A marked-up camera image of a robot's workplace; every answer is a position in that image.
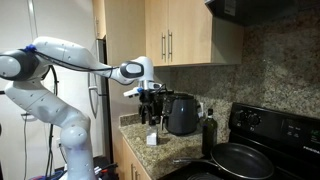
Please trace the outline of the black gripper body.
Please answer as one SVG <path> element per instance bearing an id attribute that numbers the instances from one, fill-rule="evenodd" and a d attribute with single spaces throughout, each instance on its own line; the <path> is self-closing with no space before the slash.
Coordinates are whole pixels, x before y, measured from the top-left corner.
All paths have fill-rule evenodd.
<path id="1" fill-rule="evenodd" d="M 151 115 L 161 115 L 163 110 L 163 97 L 155 91 L 143 90 L 140 93 L 139 114 L 149 112 Z"/>

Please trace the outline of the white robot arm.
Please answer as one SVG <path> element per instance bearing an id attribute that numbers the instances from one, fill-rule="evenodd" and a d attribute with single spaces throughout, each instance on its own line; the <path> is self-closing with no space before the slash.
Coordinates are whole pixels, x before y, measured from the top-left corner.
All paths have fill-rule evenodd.
<path id="1" fill-rule="evenodd" d="M 60 142 L 67 157 L 67 173 L 63 180 L 97 180 L 90 137 L 91 119 L 61 100 L 42 85 L 51 65 L 89 72 L 122 85 L 138 85 L 124 93 L 140 96 L 160 90 L 154 81 L 152 60 L 140 56 L 113 67 L 99 62 L 85 47 L 74 42 L 38 37 L 23 49 L 0 54 L 0 78 L 8 81 L 5 95 L 36 119 L 61 128 Z"/>

